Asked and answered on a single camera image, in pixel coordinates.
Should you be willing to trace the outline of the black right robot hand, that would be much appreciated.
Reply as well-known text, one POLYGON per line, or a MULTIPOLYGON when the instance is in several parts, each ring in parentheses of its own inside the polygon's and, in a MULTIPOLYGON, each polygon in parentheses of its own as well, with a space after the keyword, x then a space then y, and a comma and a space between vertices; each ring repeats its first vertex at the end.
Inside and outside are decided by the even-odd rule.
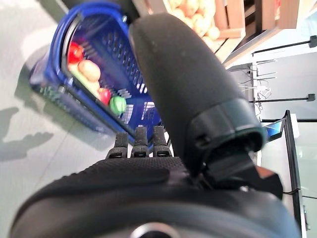
POLYGON ((250 152, 267 133, 231 75, 176 17, 135 20, 129 39, 176 157, 110 155, 18 210, 12 238, 299 238, 278 174, 250 152))

